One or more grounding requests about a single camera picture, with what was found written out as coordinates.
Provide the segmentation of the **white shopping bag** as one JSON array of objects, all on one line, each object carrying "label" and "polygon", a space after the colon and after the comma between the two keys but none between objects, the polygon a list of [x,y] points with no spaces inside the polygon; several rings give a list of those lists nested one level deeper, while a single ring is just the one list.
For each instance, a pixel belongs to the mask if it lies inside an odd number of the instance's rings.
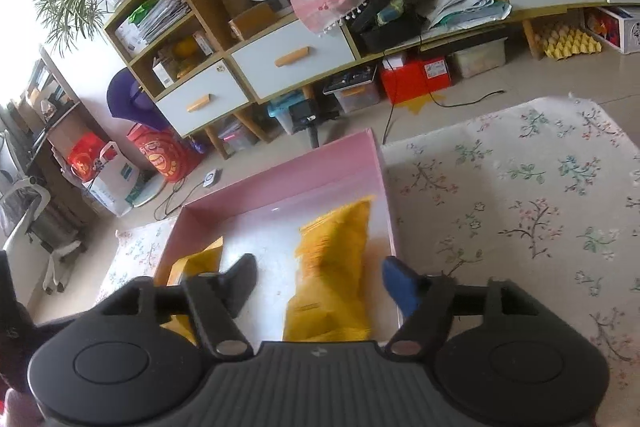
[{"label": "white shopping bag", "polygon": [[104,142],[93,132],[86,132],[76,142],[67,162],[82,186],[117,217],[125,216],[134,207],[145,184],[143,172],[118,145]]}]

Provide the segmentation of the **pink cardboard box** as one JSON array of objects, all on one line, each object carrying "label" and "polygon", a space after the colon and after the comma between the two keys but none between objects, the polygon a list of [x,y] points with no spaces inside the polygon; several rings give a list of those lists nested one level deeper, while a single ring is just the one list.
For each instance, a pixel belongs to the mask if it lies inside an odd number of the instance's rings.
[{"label": "pink cardboard box", "polygon": [[383,170],[374,134],[363,130],[194,200],[179,212],[154,280],[165,284],[178,259],[222,239],[221,269],[244,254],[257,260],[257,285],[236,323],[253,346],[279,340],[286,305],[295,293],[300,228],[341,205],[371,197],[363,295],[372,338],[390,339],[400,314],[382,281],[382,262],[396,253]]}]

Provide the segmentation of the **floral tablecloth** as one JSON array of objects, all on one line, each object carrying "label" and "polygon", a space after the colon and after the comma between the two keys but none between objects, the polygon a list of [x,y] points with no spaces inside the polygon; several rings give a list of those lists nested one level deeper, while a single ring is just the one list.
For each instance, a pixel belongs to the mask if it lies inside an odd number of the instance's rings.
[{"label": "floral tablecloth", "polygon": [[[639,151],[605,110],[537,98],[379,146],[396,253],[465,285],[510,280],[604,355],[601,426],[639,421]],[[100,287],[153,277],[178,216],[122,233]]]}]

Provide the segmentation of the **wooden white TV cabinet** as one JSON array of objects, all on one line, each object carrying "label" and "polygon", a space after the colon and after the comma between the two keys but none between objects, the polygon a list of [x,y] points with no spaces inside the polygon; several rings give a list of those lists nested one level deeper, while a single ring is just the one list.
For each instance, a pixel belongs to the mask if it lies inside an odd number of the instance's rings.
[{"label": "wooden white TV cabinet", "polygon": [[[126,0],[105,33],[169,124],[182,136],[210,131],[248,106],[378,57],[355,27],[369,6],[317,35],[295,16],[276,21],[245,39],[236,38],[221,0],[179,0],[184,12],[143,48],[132,52],[117,31],[148,0]],[[510,20],[529,25],[536,17],[571,8],[635,4],[638,0],[497,0],[510,4]]]}]

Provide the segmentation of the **red cylindrical gift box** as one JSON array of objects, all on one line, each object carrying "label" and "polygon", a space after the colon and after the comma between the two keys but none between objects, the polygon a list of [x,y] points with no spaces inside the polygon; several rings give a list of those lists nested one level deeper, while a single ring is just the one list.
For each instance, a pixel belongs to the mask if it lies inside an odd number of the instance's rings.
[{"label": "red cylindrical gift box", "polygon": [[135,124],[127,133],[127,139],[167,182],[183,180],[203,159],[188,141],[181,139],[171,128],[157,131],[144,124]]}]

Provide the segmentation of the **red shoe box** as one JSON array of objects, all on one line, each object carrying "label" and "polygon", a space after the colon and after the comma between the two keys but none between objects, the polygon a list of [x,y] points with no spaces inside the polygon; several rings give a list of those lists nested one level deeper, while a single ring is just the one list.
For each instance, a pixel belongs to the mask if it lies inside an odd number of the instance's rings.
[{"label": "red shoe box", "polygon": [[452,86],[446,60],[443,57],[412,58],[395,65],[389,58],[382,62],[382,86],[392,104],[401,104]]}]

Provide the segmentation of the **large yellow snack bag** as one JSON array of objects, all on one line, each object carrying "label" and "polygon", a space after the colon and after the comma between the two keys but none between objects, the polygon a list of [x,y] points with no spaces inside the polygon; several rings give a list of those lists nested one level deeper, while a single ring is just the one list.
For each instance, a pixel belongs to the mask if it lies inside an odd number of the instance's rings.
[{"label": "large yellow snack bag", "polygon": [[289,343],[368,340],[364,252],[372,199],[363,197],[299,229],[296,289],[288,300],[282,339]]}]

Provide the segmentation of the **yellow egg tray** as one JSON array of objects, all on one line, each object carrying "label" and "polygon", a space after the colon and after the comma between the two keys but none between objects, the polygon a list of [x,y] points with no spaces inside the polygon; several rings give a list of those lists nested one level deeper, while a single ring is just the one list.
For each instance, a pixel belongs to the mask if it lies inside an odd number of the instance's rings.
[{"label": "yellow egg tray", "polygon": [[593,36],[568,23],[544,25],[534,31],[534,39],[542,53],[555,61],[603,51],[602,44]]}]

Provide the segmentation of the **purple plush toy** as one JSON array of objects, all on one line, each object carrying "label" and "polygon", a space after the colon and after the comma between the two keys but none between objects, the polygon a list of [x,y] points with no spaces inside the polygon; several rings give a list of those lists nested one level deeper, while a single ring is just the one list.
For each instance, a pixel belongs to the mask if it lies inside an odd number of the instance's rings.
[{"label": "purple plush toy", "polygon": [[107,87],[106,101],[114,118],[144,124],[157,131],[170,127],[168,120],[128,68],[121,69],[112,78]]}]

